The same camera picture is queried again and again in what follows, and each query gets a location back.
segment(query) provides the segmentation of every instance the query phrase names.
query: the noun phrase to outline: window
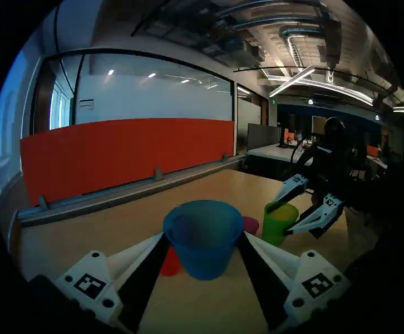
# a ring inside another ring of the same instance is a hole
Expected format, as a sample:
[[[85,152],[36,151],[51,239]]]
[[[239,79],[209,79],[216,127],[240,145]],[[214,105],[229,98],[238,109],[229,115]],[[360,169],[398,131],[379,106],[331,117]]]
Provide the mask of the window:
[[[69,125],[70,99],[57,83],[53,86],[49,129],[58,129]]]

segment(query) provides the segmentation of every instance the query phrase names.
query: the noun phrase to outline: table surface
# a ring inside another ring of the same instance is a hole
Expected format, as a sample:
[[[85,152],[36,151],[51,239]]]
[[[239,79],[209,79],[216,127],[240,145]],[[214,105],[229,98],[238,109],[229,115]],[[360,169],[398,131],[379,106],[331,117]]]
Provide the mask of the table surface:
[[[172,208],[198,199],[229,203],[242,215],[257,219],[260,236],[264,206],[281,187],[282,182],[276,180],[222,170],[117,207],[24,228],[21,270],[26,279],[37,274],[56,279],[91,250],[110,256],[160,232]],[[302,212],[311,205],[310,195],[298,196],[291,203]],[[281,248],[296,255],[315,249],[341,269],[352,260],[344,214],[319,240],[309,233],[291,235]],[[238,250],[226,272],[212,281],[197,281],[184,271],[173,277],[159,275],[139,333],[177,332],[268,332]]]
[[[384,162],[382,162],[379,158],[374,158],[374,157],[371,156],[371,155],[367,155],[367,158],[368,158],[370,161],[373,161],[374,163],[376,163],[378,166],[380,166],[380,167],[382,167],[382,168],[384,168],[384,169],[387,169],[387,165],[386,165]]]
[[[281,160],[290,162],[293,149],[282,149],[276,146],[276,144],[264,146],[263,148],[253,149],[247,151],[248,155],[262,156],[264,158],[270,158],[274,160]],[[296,151],[293,155],[293,162],[297,162],[303,151]],[[312,164],[313,158],[306,162],[306,166]]]

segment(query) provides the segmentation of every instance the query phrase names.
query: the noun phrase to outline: ceiling lamp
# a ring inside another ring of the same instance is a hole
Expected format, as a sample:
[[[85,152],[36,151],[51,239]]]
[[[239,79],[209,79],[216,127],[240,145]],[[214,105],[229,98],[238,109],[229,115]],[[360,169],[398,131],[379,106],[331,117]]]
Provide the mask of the ceiling lamp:
[[[393,112],[404,112],[404,107],[394,107]]]
[[[250,92],[248,90],[243,89],[242,87],[239,87],[239,86],[238,86],[238,90],[240,90],[241,92],[244,92],[246,94],[250,94]]]
[[[299,80],[308,76],[309,74],[312,74],[314,71],[315,71],[315,68],[313,67],[313,65],[310,65],[309,67],[303,69],[300,73],[296,74],[294,77],[289,78],[289,80],[287,80],[285,83],[283,83],[278,88],[276,88],[273,92],[271,92],[270,97],[273,97],[277,93],[282,92],[287,87],[289,87],[293,84],[296,84]]]
[[[214,83],[211,83],[210,85],[208,85],[206,87],[206,89],[212,89],[212,88],[217,87],[217,86],[218,86],[218,84],[214,82]]]
[[[272,76],[269,75],[269,78],[268,78],[268,80],[271,80],[271,81],[289,81],[290,79],[291,78],[289,78],[289,77],[276,76],[276,75],[272,75]],[[337,85],[331,85],[331,84],[325,83],[325,82],[308,80],[308,79],[300,79],[296,82],[296,84],[297,85],[306,85],[306,86],[315,86],[315,87],[331,90],[331,91],[334,91],[334,92],[337,92],[337,93],[340,93],[343,95],[347,95],[347,96],[357,99],[367,105],[372,106],[373,99],[370,96],[367,96],[366,94],[358,92],[353,89],[349,89],[349,88],[345,88],[345,87],[341,87],[341,86],[337,86]]]

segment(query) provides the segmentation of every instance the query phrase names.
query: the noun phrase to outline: ceiling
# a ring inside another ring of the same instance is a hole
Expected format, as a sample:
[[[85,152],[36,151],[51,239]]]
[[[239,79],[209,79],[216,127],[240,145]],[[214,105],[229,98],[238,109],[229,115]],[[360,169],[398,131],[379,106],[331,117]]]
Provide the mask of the ceiling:
[[[320,69],[308,79],[368,95],[374,99],[373,111],[386,114],[392,106],[404,105],[404,91],[389,57],[342,0],[104,0],[97,22],[97,38],[105,25],[140,22],[133,34],[195,48],[232,70],[277,66],[256,71],[269,92],[282,82],[269,81],[266,75],[291,77],[313,65]],[[368,108],[319,87],[293,85],[284,93],[321,95]]]

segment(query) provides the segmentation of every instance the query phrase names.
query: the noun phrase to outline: orange partition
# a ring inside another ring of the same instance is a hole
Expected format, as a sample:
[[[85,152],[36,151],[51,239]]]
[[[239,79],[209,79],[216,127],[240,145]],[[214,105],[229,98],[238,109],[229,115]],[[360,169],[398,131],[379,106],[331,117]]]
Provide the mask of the orange partition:
[[[86,123],[21,140],[30,201],[37,205],[169,173],[233,153],[234,122],[132,119]]]
[[[378,157],[378,148],[370,146],[370,145],[366,145],[366,151],[367,151],[367,154],[370,154],[370,155],[374,156],[375,158]]]

